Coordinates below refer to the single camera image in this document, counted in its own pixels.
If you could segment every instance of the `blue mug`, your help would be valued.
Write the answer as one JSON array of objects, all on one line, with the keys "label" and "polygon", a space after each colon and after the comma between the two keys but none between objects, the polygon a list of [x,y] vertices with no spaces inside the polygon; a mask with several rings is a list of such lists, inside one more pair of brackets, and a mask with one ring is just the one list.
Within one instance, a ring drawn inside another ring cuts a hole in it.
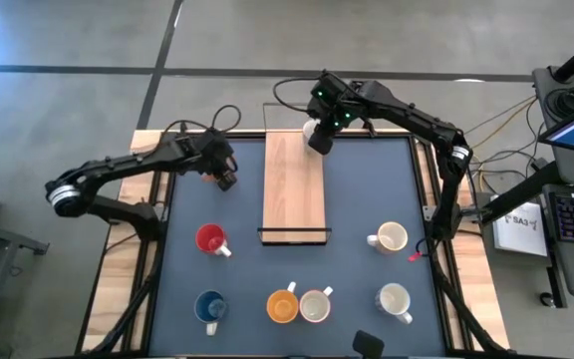
[{"label": "blue mug", "polygon": [[215,290],[200,293],[194,302],[194,314],[198,320],[207,324],[206,332],[209,336],[216,334],[218,320],[225,315],[226,309],[225,298]]}]

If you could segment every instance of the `red mug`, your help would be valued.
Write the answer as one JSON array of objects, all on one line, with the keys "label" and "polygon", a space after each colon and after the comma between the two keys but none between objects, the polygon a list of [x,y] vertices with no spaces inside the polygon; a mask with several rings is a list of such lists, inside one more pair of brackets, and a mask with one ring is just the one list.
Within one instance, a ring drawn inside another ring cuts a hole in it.
[{"label": "red mug", "polygon": [[218,224],[204,224],[196,233],[196,246],[205,253],[214,255],[231,255],[227,248],[227,233]]}]

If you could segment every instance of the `white mug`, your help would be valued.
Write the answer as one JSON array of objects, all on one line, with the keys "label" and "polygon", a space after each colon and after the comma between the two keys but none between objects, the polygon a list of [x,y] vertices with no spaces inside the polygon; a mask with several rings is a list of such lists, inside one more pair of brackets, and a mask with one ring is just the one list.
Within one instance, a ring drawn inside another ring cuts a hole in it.
[{"label": "white mug", "polygon": [[376,306],[405,324],[411,324],[414,320],[408,312],[411,297],[407,290],[397,283],[389,283],[380,288],[376,294]]},{"label": "white mug", "polygon": [[378,228],[377,234],[367,237],[367,243],[380,253],[391,254],[407,245],[407,230],[399,223],[385,222]]},{"label": "white mug", "polygon": [[311,323],[320,323],[327,319],[331,312],[329,295],[334,291],[332,287],[325,290],[310,290],[300,297],[300,314]]},{"label": "white mug", "polygon": [[309,138],[314,134],[316,126],[320,124],[320,120],[309,119],[305,125],[303,125],[303,137],[305,138],[305,143],[309,141]]}]

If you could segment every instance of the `wooden cutting board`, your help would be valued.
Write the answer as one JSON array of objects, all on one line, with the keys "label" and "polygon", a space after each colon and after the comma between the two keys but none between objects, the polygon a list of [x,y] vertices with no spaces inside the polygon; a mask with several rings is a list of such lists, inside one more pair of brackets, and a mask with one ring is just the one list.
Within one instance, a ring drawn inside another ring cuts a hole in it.
[{"label": "wooden cutting board", "polygon": [[[302,132],[266,134],[263,228],[260,232],[263,243],[327,241],[327,232],[322,231],[325,228],[323,157],[309,148]],[[267,228],[280,229],[266,231]]]}]

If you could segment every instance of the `dark blue table surface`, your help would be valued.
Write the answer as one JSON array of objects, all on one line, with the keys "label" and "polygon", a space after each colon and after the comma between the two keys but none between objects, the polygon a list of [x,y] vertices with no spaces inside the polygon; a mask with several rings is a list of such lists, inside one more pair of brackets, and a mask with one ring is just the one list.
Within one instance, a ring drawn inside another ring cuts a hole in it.
[{"label": "dark blue table surface", "polygon": [[[150,354],[352,355],[357,330],[385,341],[384,355],[443,354],[439,319],[426,260],[408,262],[424,235],[408,140],[336,139],[324,158],[325,210],[333,229],[325,246],[263,246],[264,140],[234,140],[238,183],[228,192],[198,175],[176,179],[163,268],[156,300]],[[382,255],[366,236],[388,220],[402,224],[409,244]],[[230,258],[198,251],[194,235],[208,222],[229,236]],[[298,317],[276,324],[267,297],[296,281],[300,297],[332,286],[332,311],[323,323]],[[402,284],[412,304],[411,325],[378,311],[376,292]],[[196,319],[193,304],[207,289],[220,291],[228,311],[213,337]]]}]

